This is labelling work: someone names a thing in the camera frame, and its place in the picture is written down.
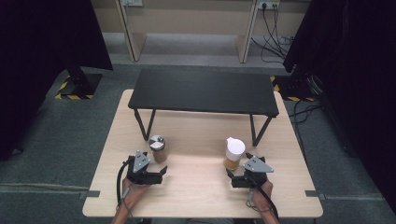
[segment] metal canister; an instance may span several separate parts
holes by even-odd
[[[158,163],[168,159],[168,150],[165,148],[165,139],[160,135],[154,135],[148,140],[154,160]]]

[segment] black tabletop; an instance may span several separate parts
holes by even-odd
[[[142,69],[128,106],[271,118],[279,114],[271,79],[264,74]]]

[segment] human arm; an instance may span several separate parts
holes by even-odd
[[[121,199],[119,208],[116,215],[113,217],[112,224],[123,224],[128,219],[130,211],[140,201],[150,185],[136,185],[129,181],[127,178],[122,180],[122,192],[127,192],[124,199]]]
[[[271,193],[273,190],[274,184],[267,180],[262,186],[262,190],[267,194],[268,197],[271,198]],[[269,202],[262,196],[258,189],[253,189],[253,197],[252,200],[260,212],[262,216],[262,220],[265,224],[278,224],[279,221],[277,220],[273,209]]]

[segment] black metal table leg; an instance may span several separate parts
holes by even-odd
[[[151,112],[151,118],[149,119],[149,124],[148,124],[148,131],[146,132],[145,126],[143,125],[142,122],[142,118],[140,118],[139,111],[137,111],[137,109],[134,109],[134,116],[136,117],[137,123],[139,123],[140,131],[142,132],[143,138],[146,141],[149,140],[149,133],[151,132],[152,122],[154,121],[155,111],[156,109],[153,109]]]
[[[262,139],[262,136],[264,135],[264,132],[267,129],[268,124],[270,124],[272,118],[271,117],[267,118],[267,120],[262,125],[262,129],[260,130],[259,135],[257,135],[256,137],[253,115],[250,114],[249,116],[250,116],[250,127],[251,127],[251,139],[253,141],[253,146],[256,147],[260,143],[260,140]]]

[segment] electrical socket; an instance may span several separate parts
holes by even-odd
[[[261,0],[259,3],[259,9],[262,9],[262,4],[265,3],[267,7],[265,10],[275,10],[279,9],[280,0]]]
[[[121,4],[125,7],[142,7],[143,0],[121,0]]]

